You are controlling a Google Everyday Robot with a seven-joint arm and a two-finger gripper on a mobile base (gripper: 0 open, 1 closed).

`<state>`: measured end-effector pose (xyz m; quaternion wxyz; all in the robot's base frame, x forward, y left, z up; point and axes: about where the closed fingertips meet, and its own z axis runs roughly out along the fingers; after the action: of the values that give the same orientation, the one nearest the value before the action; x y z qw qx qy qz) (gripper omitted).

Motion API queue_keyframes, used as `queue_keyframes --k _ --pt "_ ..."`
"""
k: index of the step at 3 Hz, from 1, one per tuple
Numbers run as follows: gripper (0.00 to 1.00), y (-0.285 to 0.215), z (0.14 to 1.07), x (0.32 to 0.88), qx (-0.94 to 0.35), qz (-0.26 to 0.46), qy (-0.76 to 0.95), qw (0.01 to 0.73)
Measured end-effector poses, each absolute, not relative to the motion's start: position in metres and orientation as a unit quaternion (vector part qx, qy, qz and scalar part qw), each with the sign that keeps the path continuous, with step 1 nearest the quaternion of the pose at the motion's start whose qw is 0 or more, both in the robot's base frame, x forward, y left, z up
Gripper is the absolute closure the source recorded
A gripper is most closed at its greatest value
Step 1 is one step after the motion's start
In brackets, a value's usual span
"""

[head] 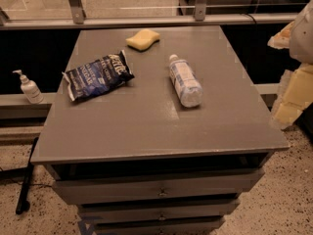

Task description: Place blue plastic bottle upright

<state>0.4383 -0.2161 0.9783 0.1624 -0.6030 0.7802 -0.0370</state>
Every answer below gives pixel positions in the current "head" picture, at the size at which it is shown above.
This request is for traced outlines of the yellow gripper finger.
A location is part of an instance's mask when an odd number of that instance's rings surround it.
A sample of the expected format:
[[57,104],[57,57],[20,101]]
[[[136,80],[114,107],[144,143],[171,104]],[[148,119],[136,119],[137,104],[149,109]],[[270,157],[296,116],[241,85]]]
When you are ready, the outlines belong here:
[[267,45],[274,49],[289,49],[290,48],[290,38],[291,29],[294,22],[287,24],[283,29],[281,29],[274,36],[271,36]]
[[285,70],[271,110],[271,124],[278,129],[291,126],[313,103],[313,66],[301,64],[295,71]]

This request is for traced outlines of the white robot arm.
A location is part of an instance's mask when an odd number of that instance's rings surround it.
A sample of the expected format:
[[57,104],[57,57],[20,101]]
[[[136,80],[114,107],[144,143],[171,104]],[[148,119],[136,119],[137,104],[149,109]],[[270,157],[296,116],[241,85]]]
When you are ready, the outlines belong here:
[[272,125],[286,129],[313,103],[313,1],[293,22],[272,36],[267,45],[288,49],[290,56],[300,62],[295,71],[284,71],[271,110]]

